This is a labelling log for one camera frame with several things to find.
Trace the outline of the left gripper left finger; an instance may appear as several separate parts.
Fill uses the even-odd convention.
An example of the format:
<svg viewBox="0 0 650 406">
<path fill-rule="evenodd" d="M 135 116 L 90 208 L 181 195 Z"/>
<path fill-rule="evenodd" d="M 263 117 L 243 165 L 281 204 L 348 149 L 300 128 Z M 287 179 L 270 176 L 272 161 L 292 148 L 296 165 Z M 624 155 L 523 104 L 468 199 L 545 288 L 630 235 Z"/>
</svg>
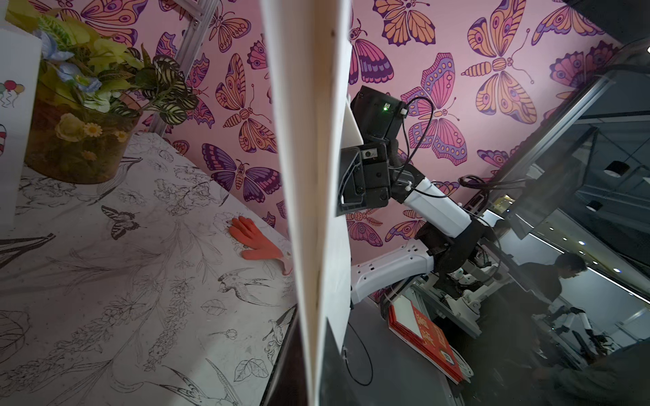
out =
<svg viewBox="0 0 650 406">
<path fill-rule="evenodd" d="M 307 405 L 307 382 L 300 317 L 297 307 L 292 314 L 286 335 L 267 387 L 262 396 L 262 406 Z"/>
</svg>

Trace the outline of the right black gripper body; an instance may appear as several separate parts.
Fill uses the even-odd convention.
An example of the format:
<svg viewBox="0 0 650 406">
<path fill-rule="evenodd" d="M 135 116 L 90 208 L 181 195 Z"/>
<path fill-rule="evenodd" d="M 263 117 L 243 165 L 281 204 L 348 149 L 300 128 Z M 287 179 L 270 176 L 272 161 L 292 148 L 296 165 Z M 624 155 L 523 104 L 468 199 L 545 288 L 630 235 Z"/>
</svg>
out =
<svg viewBox="0 0 650 406">
<path fill-rule="evenodd" d="M 386 145 L 370 143 L 342 148 L 336 215 L 383 208 L 390 198 Z"/>
</svg>

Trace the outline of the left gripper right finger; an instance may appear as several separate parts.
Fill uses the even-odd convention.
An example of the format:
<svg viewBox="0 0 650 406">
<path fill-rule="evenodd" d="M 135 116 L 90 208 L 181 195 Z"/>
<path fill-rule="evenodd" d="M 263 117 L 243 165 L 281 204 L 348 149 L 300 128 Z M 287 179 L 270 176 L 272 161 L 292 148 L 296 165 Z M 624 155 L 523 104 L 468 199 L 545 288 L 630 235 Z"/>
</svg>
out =
<svg viewBox="0 0 650 406">
<path fill-rule="evenodd" d="M 326 321 L 323 365 L 318 393 L 319 405 L 350 405 L 350 387 L 345 372 L 345 362 L 338 350 L 333 330 L 329 322 Z"/>
</svg>

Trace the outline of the white paper bag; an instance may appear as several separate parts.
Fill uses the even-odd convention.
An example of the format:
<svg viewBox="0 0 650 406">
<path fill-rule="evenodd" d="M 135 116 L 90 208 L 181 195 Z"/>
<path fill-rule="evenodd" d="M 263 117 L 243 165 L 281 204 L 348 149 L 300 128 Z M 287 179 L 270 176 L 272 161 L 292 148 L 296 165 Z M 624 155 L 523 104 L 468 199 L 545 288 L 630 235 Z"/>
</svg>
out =
<svg viewBox="0 0 650 406">
<path fill-rule="evenodd" d="M 264 1 L 274 123 L 307 382 L 318 404 L 325 325 L 339 352 L 350 314 L 350 242 L 336 215 L 351 46 L 347 1 Z"/>
<path fill-rule="evenodd" d="M 14 221 L 41 50 L 40 39 L 1 23 L 1 229 Z"/>
</svg>

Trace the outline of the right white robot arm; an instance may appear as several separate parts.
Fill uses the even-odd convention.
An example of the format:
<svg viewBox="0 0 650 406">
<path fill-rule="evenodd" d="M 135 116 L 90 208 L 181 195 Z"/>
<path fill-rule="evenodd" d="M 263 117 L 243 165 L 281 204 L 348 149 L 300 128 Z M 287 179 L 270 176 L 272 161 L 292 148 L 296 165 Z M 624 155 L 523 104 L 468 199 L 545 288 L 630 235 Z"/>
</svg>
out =
<svg viewBox="0 0 650 406">
<path fill-rule="evenodd" d="M 340 151 L 336 213 L 345 217 L 353 240 L 374 247 L 394 238 L 405 241 L 353 268 L 352 304 L 430 272 L 452 273 L 479 246 L 498 240 L 494 227 L 455 204 L 409 158 L 399 155 L 398 132 L 414 104 L 363 86 L 346 108 L 344 132 L 360 135 L 362 143 Z M 370 216 L 392 201 L 406 207 L 409 219 L 380 237 Z"/>
</svg>

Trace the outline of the red book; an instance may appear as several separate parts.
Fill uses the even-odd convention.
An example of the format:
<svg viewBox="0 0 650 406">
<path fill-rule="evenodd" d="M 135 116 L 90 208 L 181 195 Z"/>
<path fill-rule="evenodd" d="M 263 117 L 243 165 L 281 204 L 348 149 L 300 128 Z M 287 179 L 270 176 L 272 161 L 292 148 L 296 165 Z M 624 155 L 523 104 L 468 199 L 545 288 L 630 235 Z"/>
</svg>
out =
<svg viewBox="0 0 650 406">
<path fill-rule="evenodd" d="M 399 297 L 389 306 L 389 330 L 416 353 L 432 363 L 454 384 L 470 382 L 474 372 L 450 345 L 441 328 L 413 306 L 406 297 Z"/>
</svg>

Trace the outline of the red rubber glove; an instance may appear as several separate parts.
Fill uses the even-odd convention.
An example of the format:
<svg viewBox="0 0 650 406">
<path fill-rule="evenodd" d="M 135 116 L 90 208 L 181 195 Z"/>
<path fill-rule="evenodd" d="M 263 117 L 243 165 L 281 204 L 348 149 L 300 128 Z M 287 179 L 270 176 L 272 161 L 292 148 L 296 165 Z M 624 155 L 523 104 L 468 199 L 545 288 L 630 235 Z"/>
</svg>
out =
<svg viewBox="0 0 650 406">
<path fill-rule="evenodd" d="M 241 256 L 248 261 L 276 260 L 282 264 L 282 274 L 289 276 L 294 270 L 290 254 L 281 250 L 269 240 L 250 218 L 238 217 L 231 220 L 229 234 L 246 247 Z"/>
</svg>

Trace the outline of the person in black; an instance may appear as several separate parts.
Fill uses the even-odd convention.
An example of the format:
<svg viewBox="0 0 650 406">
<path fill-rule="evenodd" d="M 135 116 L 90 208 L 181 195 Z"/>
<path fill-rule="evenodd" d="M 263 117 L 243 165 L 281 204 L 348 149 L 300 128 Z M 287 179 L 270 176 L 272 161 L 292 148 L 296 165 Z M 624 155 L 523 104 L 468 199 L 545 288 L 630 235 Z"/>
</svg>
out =
<svg viewBox="0 0 650 406">
<path fill-rule="evenodd" d="M 534 315 L 545 313 L 549 306 L 562 293 L 561 281 L 578 276 L 587 270 L 587 264 L 580 255 L 565 253 L 559 255 L 552 265 L 528 262 L 520 266 L 522 273 L 538 288 L 547 302 L 533 292 L 526 292 L 517 284 L 509 286 L 509 303 L 518 313 L 530 319 Z"/>
</svg>

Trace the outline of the green potted plant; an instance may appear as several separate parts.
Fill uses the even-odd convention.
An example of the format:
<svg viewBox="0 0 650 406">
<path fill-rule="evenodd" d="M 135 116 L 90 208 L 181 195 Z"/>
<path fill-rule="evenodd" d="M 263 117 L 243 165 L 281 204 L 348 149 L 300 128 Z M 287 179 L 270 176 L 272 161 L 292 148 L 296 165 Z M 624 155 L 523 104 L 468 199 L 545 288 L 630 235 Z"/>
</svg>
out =
<svg viewBox="0 0 650 406">
<path fill-rule="evenodd" d="M 143 113 L 180 125 L 197 107 L 180 64 L 150 55 L 132 26 L 145 1 L 11 1 L 8 21 L 42 42 L 25 164 L 73 184 L 100 184 L 125 170 Z"/>
</svg>

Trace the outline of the aluminium frame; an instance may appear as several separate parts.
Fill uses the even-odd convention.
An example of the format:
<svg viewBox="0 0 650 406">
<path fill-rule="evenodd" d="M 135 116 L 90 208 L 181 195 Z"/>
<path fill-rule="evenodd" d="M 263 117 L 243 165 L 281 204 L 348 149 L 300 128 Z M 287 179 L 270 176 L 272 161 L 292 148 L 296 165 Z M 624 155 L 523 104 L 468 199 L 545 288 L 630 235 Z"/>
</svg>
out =
<svg viewBox="0 0 650 406">
<path fill-rule="evenodd" d="M 158 1 L 162 12 L 176 13 L 180 21 L 186 22 L 181 35 L 164 30 L 159 38 L 156 55 L 174 58 L 189 79 L 192 66 L 201 50 L 211 22 L 221 1 Z"/>
</svg>

